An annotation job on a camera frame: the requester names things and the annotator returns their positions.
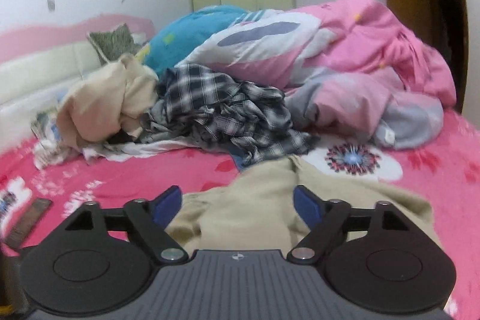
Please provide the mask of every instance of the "white flower pattern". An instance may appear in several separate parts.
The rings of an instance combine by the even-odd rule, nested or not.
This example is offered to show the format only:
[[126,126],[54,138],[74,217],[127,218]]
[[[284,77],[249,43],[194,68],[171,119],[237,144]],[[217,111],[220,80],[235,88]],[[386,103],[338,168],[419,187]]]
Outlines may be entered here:
[[322,135],[315,148],[302,158],[328,175],[386,182],[398,181],[403,176],[402,166],[397,160],[354,138]]
[[65,192],[63,181],[51,179],[47,170],[38,172],[38,174],[30,180],[30,183],[43,197],[51,198],[60,196]]
[[32,197],[32,190],[25,187],[25,180],[20,176],[10,180],[6,188],[0,190],[0,235],[6,236],[6,229],[11,217]]
[[445,308],[443,308],[443,311],[450,316],[455,316],[458,312],[458,305],[457,302],[450,296],[448,298],[447,304],[445,305]]
[[95,196],[92,190],[80,190],[71,193],[69,200],[63,204],[62,217],[67,218],[76,211],[84,202],[93,201]]

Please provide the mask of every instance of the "crumpled fabric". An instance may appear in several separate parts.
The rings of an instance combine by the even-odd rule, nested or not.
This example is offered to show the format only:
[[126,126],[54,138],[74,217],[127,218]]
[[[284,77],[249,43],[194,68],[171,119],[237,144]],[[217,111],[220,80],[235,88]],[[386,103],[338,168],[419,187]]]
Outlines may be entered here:
[[93,72],[63,98],[57,127],[64,145],[78,151],[123,129],[138,137],[138,118],[157,100],[157,76],[131,54]]
[[88,163],[97,158],[106,158],[111,162],[125,162],[130,158],[149,158],[159,153],[181,150],[182,148],[198,148],[190,138],[176,137],[155,141],[149,144],[124,143],[124,144],[92,144],[83,148],[82,154]]
[[33,148],[33,163],[38,170],[50,165],[68,162],[79,155],[71,147],[59,144],[57,141],[42,139]]
[[[189,254],[281,250],[286,255],[310,231],[293,206],[297,185],[354,208],[373,209],[378,200],[390,201],[440,245],[427,200],[385,183],[322,174],[298,156],[257,164],[228,186],[183,195],[182,208],[165,231]],[[360,235],[352,232],[349,239]]]
[[141,141],[190,136],[207,150],[233,144],[244,152],[245,166],[311,147],[311,135],[292,129],[284,94],[276,88],[185,64],[168,70],[159,90],[163,99],[148,112]]
[[392,67],[370,74],[319,68],[285,105],[296,129],[328,129],[395,150],[417,148],[443,126],[440,100],[405,91]]

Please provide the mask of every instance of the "bed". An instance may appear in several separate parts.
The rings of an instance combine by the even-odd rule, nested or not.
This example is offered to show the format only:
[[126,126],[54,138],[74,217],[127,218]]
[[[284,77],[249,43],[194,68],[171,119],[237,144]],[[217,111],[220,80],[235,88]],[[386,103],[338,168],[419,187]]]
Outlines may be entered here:
[[[108,15],[70,27],[29,27],[0,35],[0,191],[2,198],[15,196],[15,202],[1,212],[2,235],[35,196],[52,199],[53,205],[25,246],[38,244],[87,200],[114,208],[135,198],[152,199],[171,185],[180,186],[184,193],[206,191],[227,185],[238,175],[230,155],[195,148],[127,160],[101,159],[92,165],[77,158],[43,171],[34,167],[32,115],[58,92],[100,67],[86,33],[109,30],[123,22],[139,41],[154,33],[148,20]],[[27,87],[15,86],[15,78],[24,74]],[[347,155],[361,164],[350,164]],[[415,150],[383,151],[354,139],[323,135],[304,159],[326,174],[388,182],[426,197],[435,213],[435,229],[457,268],[457,284],[445,311],[458,320],[480,317],[480,233],[476,226],[480,133],[462,116],[447,110],[440,135]],[[14,254],[7,247],[4,250]]]

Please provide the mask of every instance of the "upholstered headboard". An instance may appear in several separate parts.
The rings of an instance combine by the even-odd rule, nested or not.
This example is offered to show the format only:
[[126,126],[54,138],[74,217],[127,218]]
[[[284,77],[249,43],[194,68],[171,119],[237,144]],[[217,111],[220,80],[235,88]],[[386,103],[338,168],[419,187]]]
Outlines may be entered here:
[[75,82],[100,68],[92,31],[126,23],[136,42],[152,38],[152,21],[101,15],[71,26],[29,26],[0,33],[0,153],[32,135],[36,113],[55,105]]

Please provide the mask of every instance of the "beige towel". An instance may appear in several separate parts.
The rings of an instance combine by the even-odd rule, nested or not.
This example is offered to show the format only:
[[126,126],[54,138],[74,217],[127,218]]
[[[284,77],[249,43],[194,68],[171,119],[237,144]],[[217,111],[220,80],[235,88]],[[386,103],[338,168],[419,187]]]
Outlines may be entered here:
[[255,165],[227,187],[184,195],[183,207],[166,231],[189,254],[198,248],[280,249],[286,255],[309,233],[293,206],[296,185],[321,199],[343,199],[356,208],[389,200],[439,244],[426,200],[378,182],[321,174],[297,156]]
[[57,127],[63,143],[80,150],[120,129],[137,136],[138,117],[157,99],[156,85],[155,73],[130,54],[93,72],[74,85],[60,105]]

